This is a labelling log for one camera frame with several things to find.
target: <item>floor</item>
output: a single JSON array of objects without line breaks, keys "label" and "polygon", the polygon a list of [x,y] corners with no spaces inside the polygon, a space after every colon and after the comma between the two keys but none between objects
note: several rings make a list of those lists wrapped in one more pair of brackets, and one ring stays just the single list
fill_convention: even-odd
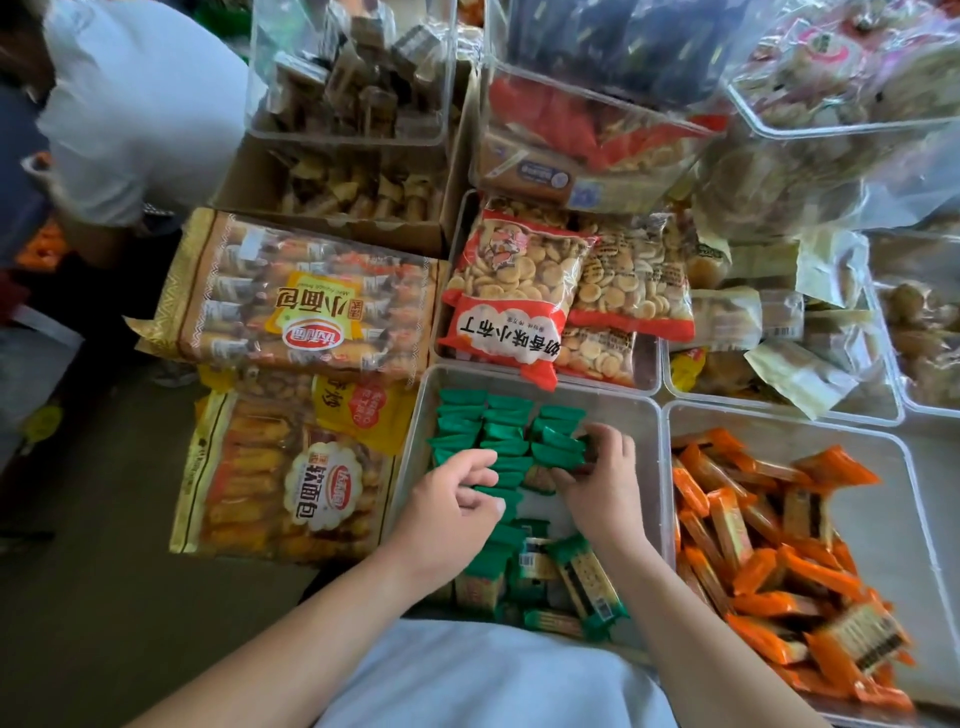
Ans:
[{"label": "floor", "polygon": [[121,725],[296,604],[309,570],[167,553],[201,395],[135,370],[32,473],[57,538],[0,559],[4,725]]}]

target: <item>printed cartoon figure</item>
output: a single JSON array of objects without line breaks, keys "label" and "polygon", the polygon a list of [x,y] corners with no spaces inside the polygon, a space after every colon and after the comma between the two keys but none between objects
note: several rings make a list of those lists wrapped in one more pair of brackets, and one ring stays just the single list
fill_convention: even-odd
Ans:
[{"label": "printed cartoon figure", "polygon": [[518,225],[504,225],[499,221],[487,222],[486,226],[480,238],[479,256],[494,271],[514,265],[516,257],[526,251],[529,235]]}]

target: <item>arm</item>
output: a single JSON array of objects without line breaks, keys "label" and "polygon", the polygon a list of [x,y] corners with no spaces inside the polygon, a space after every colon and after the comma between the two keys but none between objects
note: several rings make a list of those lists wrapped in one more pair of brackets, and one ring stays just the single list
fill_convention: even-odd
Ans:
[{"label": "arm", "polygon": [[316,720],[376,639],[462,571],[490,537],[501,498],[492,450],[467,450],[413,490],[390,540],[266,632],[135,720],[135,728],[291,726]]},{"label": "arm", "polygon": [[646,639],[677,722],[683,728],[828,726],[647,541],[633,439],[605,425],[592,425],[589,432],[598,443],[593,473],[582,482],[560,471],[554,475]]}]

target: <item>brand logo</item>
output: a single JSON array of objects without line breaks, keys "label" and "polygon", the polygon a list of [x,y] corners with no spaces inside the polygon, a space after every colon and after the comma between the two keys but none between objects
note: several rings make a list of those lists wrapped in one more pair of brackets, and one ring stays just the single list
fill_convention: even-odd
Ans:
[{"label": "brand logo", "polygon": [[283,331],[283,341],[291,349],[306,349],[322,352],[340,346],[344,331],[326,319],[295,321]]},{"label": "brand logo", "polygon": [[350,481],[350,471],[347,466],[338,465],[334,468],[327,479],[327,483],[329,485],[326,491],[326,502],[335,510],[344,510],[350,502],[350,489],[353,485]]}]

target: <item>forearm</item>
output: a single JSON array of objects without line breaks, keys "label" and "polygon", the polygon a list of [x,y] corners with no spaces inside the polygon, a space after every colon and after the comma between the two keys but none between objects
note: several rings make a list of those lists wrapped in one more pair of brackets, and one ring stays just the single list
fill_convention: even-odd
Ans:
[{"label": "forearm", "polygon": [[648,543],[601,548],[597,555],[643,634],[683,728],[827,726]]},{"label": "forearm", "polygon": [[136,728],[310,725],[419,595],[381,549],[136,720]]}]

